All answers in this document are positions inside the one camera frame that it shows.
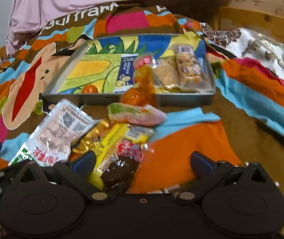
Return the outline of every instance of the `small orange ball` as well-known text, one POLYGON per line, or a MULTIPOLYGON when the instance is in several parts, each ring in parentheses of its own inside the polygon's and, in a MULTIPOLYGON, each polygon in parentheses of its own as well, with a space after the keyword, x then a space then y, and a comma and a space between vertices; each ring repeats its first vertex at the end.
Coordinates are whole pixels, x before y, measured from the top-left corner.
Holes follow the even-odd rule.
POLYGON ((88 84, 83 87, 81 93, 98 93, 98 88, 93 84, 88 84))

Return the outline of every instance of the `gold foil wrapper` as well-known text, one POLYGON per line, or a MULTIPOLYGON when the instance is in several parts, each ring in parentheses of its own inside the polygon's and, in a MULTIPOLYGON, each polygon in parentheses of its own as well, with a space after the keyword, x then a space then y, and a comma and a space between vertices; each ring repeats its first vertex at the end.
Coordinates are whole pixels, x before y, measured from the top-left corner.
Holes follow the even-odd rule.
POLYGON ((93 150, 109 132, 111 123, 109 119, 102 119, 93 128, 80 139, 79 145, 72 148, 71 151, 76 154, 84 154, 89 150, 93 150))

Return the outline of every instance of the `plastic wrapper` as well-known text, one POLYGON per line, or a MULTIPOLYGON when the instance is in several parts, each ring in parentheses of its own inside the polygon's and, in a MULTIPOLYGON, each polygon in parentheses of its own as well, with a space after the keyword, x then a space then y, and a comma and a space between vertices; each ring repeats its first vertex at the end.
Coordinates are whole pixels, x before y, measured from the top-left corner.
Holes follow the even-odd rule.
POLYGON ((87 133, 96 122, 63 99, 36 127, 9 165, 29 159, 30 155, 40 166, 52 166, 57 161, 68 159, 71 142, 87 133))
POLYGON ((181 80, 175 57, 165 57, 156 60, 153 73, 156 80, 155 85, 158 83, 161 87, 166 88, 167 91, 179 88, 181 80))
POLYGON ((141 144, 152 134, 150 128, 116 123, 93 150, 97 161, 89 182, 104 191, 125 192, 143 160, 141 144))
POLYGON ((110 131, 110 128, 111 122, 108 119, 102 119, 80 139, 80 142, 71 151, 76 154, 84 154, 93 150, 110 131))
POLYGON ((133 106, 149 104, 153 107, 157 107, 151 68, 154 64, 155 60, 151 53, 142 54, 134 60, 134 88, 129 89, 122 95, 120 103, 133 106))
POLYGON ((123 103, 111 103, 107 107, 109 119, 140 126, 155 126, 163 123, 167 115, 151 105, 131 106, 123 103))
POLYGON ((176 64, 180 74, 182 91, 196 91, 204 82, 204 72, 193 52, 193 47, 187 44, 173 45, 176 64))

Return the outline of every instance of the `orange translucent wrapper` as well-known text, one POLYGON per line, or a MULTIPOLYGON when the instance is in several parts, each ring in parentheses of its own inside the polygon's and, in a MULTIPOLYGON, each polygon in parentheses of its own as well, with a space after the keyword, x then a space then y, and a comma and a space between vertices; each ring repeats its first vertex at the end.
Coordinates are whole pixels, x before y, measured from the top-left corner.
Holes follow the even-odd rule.
POLYGON ((134 71, 133 78, 135 87, 127 90, 122 95, 120 103, 133 106, 149 104, 157 108, 152 69, 149 66, 142 65, 134 71))

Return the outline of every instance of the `light blue fabric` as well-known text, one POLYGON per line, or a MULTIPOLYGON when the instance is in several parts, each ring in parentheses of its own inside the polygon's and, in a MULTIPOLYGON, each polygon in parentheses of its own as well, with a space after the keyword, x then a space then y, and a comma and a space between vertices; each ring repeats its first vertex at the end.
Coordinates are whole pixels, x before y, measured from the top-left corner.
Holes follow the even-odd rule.
POLYGON ((184 25, 185 23, 187 23, 187 20, 185 18, 182 18, 182 19, 178 19, 177 22, 180 24, 180 25, 184 25))
POLYGON ((149 15, 149 14, 153 14, 153 13, 151 13, 151 12, 149 12, 149 11, 147 11, 147 10, 144 10, 144 14, 145 14, 145 15, 149 15))
POLYGON ((200 107, 181 112, 170 112, 167 114, 167 120, 155 128, 154 135, 150 141, 162 139, 183 128, 201 122, 216 122, 220 117, 214 113, 203 113, 200 107))
MULTIPOLYGON (((145 15, 149 15, 149 14, 154 14, 154 13, 149 12, 149 11, 147 11, 147 10, 144 10, 144 14, 145 14, 145 15)), ((172 14, 172 13, 169 12, 169 11, 165 11, 165 12, 162 12, 162 13, 160 13, 160 14, 155 14, 155 15, 157 15, 157 16, 164 16, 164 15, 167 15, 167 14, 172 14)))
POLYGON ((247 115, 262 120, 268 127, 284 136, 284 107, 246 85, 229 78, 221 69, 216 86, 222 95, 247 115))
POLYGON ((25 61, 21 61, 18 69, 15 71, 13 68, 8 67, 5 72, 0 73, 0 84, 3 84, 6 81, 10 81, 11 79, 17 80, 17 78, 24 72, 26 72, 30 67, 25 61))
POLYGON ((10 162, 19 151, 22 144, 29 138, 29 136, 30 135, 27 133, 20 133, 16 138, 6 139, 2 144, 0 158, 10 162))
POLYGON ((94 26, 95 23, 97 22, 98 19, 93 19, 89 24, 84 26, 84 31, 82 34, 87 35, 88 37, 93 38, 93 33, 94 33, 94 26))
POLYGON ((66 29, 64 29, 64 30, 55 30, 55 31, 53 31, 49 36, 40 36, 40 37, 38 37, 37 39, 47 40, 47 39, 52 38, 55 34, 60 34, 60 35, 62 35, 62 34, 64 34, 65 32, 67 32, 68 30, 69 30, 68 28, 66 28, 66 29))

